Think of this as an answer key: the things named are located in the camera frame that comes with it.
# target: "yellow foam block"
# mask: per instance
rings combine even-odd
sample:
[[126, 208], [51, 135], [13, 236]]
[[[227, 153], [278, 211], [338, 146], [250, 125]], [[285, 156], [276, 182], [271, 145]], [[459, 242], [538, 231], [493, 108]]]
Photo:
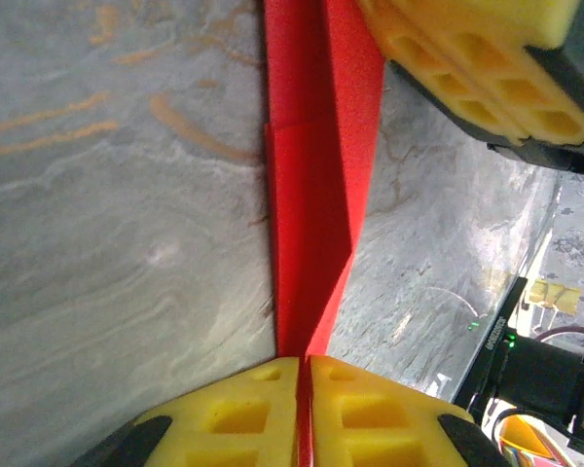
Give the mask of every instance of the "yellow foam block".
[[[530, 136], [584, 142], [584, 112], [524, 49], [559, 47], [579, 0], [358, 2], [385, 56], [459, 117], [513, 143]], [[412, 44], [416, 56], [432, 56], [441, 67], [403, 59]]]
[[536, 279], [529, 290], [528, 302], [545, 308], [556, 308], [562, 313], [574, 316], [581, 295], [580, 289]]
[[147, 467], [296, 465], [298, 358], [278, 358], [162, 404], [173, 421]]
[[315, 467], [466, 467], [437, 417], [463, 409], [330, 357], [311, 357]]

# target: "gray marble floor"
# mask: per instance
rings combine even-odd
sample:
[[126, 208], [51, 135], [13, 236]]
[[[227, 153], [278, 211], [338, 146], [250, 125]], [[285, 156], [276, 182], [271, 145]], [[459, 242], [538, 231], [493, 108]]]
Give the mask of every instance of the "gray marble floor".
[[[554, 230], [541, 266], [541, 276], [549, 282], [581, 290], [577, 313], [574, 316], [559, 313], [553, 327], [584, 326], [584, 175], [564, 173], [562, 180]], [[584, 347], [584, 337], [559, 339]]]
[[389, 73], [382, 116], [366, 224], [329, 352], [450, 400], [550, 227], [558, 175], [488, 151]]
[[0, 465], [274, 355], [252, 2], [0, 2]]
[[[0, 465], [274, 355], [256, 5], [0, 2]], [[449, 397], [555, 183], [389, 79], [331, 353]]]

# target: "red foam divider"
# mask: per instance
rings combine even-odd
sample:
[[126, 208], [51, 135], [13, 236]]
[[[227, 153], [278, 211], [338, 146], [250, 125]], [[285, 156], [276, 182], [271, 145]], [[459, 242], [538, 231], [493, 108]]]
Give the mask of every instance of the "red foam divider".
[[[277, 354], [324, 354], [361, 236], [383, 59], [354, 0], [266, 0]], [[299, 465], [311, 465], [311, 377], [299, 380]]]

